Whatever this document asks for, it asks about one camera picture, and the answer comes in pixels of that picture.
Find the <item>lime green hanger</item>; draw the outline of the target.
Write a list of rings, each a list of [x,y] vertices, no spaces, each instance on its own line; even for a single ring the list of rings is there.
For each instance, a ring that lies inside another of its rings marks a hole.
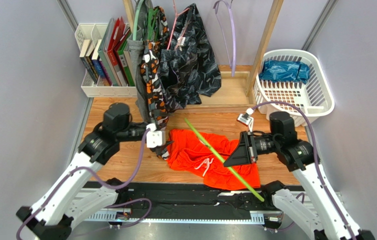
[[[201,135],[201,133],[190,123],[187,118],[184,118],[187,126],[192,130],[196,137],[211,151],[211,153],[222,163],[225,163],[224,158],[213,148],[213,146]],[[265,199],[261,196],[238,172],[236,172],[231,166],[227,169],[232,173],[237,180],[242,183],[246,189],[248,189],[260,202],[264,203]]]

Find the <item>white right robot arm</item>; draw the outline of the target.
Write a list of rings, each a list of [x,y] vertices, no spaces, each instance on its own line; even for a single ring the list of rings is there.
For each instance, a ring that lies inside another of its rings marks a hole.
[[[275,153],[302,185],[314,209],[296,199],[278,180],[261,187],[264,207],[283,211],[311,240],[373,240],[373,233],[354,221],[328,186],[315,148],[298,139],[290,114],[273,112],[269,123],[270,133],[242,131],[238,146],[223,165],[226,168],[252,165],[261,155]]]

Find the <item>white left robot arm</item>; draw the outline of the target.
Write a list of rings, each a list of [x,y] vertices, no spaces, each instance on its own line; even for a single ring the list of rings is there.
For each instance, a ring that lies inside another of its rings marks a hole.
[[[16,216],[21,225],[16,239],[21,239],[26,228],[40,240],[65,240],[89,216],[113,206],[139,172],[145,148],[161,154],[167,147],[168,116],[166,108],[154,107],[147,121],[134,122],[126,103],[111,104],[103,113],[102,121],[85,136],[54,185],[37,202],[18,209]],[[126,142],[141,143],[131,176],[124,182],[102,180],[98,171],[119,152],[121,143]]]

